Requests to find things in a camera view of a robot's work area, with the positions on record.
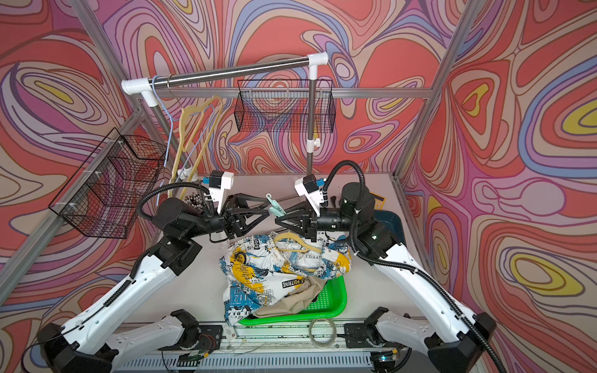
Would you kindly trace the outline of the green clothespin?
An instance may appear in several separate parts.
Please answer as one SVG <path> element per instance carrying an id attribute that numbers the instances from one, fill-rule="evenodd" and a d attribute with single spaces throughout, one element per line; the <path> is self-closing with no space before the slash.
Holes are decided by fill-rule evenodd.
<path id="1" fill-rule="evenodd" d="M 286 215 L 286 211 L 284 208 L 275 200 L 273 199 L 271 194 L 266 194 L 266 198 L 269 201 L 270 206 L 268 207 L 268 211 L 273 216 L 279 218 Z"/>

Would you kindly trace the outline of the light blue wire hanger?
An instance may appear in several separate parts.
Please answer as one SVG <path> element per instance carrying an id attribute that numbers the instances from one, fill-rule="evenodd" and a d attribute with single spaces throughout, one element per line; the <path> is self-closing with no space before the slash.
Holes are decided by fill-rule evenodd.
<path id="1" fill-rule="evenodd" d="M 174 118 L 169 110 L 166 108 L 163 100 L 160 98 L 160 95 L 157 93 L 157 88 L 155 87 L 155 81 L 158 79 L 158 75 L 152 76 L 150 79 L 150 86 L 152 89 L 152 93 L 157 99 L 157 106 L 153 108 L 153 112 L 155 114 L 155 119 L 157 119 L 160 128 L 164 136 L 166 137 L 166 152 L 163 161 L 164 169 L 167 169 L 167 165 L 169 162 L 169 151 L 170 146 L 172 143 L 172 138 L 174 134 Z"/>

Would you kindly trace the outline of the beige shorts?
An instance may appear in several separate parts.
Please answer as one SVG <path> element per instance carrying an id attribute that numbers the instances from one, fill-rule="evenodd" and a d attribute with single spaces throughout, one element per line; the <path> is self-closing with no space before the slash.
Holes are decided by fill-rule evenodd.
<path id="1" fill-rule="evenodd" d="M 326 280 L 307 277 L 303 284 L 271 306 L 264 306 L 253 313 L 258 319 L 295 315 L 307 309 L 322 292 Z"/>

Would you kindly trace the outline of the printed white blue yellow shorts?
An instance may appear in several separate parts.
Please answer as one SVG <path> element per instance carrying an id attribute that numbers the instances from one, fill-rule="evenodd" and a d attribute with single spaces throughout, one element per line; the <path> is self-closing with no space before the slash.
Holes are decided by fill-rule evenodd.
<path id="1" fill-rule="evenodd" d="M 342 278 L 352 268 L 350 247 L 343 239 L 319 234 L 317 241 L 303 239 L 314 250 L 308 253 L 279 251 L 267 233 L 239 239 L 229 245 L 219 266 L 227 280 L 223 295 L 224 318 L 234 326 L 253 313 L 271 306 L 303 284 L 305 278 Z"/>

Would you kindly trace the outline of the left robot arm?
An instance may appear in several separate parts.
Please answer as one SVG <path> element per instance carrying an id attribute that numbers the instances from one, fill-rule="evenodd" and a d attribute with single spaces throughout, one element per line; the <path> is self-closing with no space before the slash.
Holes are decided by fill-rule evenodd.
<path id="1" fill-rule="evenodd" d="M 200 183 L 160 186 L 143 196 L 138 216 L 163 236 L 134 262 L 131 272 L 107 294 L 62 325 L 50 323 L 37 334 L 42 358 L 53 372 L 113 372 L 163 348 L 193 350 L 201 341 L 198 321 L 179 309 L 161 320 L 118 333 L 132 312 L 193 264 L 202 246 L 197 236 L 245 236 L 269 216 L 269 200 L 232 194 L 214 203 Z"/>

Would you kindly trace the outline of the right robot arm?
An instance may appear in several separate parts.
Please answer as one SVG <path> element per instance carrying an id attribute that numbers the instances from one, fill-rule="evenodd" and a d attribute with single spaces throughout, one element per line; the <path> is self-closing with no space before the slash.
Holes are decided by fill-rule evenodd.
<path id="1" fill-rule="evenodd" d="M 347 233 L 354 255 L 396 283 L 426 318 L 418 322 L 379 307 L 362 324 L 372 343 L 398 343 L 426 354 L 440 372 L 468 372 L 483 354 L 498 371 L 506 370 L 490 345 L 494 319 L 450 295 L 411 256 L 400 235 L 378 219 L 376 199 L 357 163 L 343 160 L 324 179 L 307 174 L 295 181 L 295 191 L 304 202 L 277 217 L 277 225 L 309 240 Z"/>

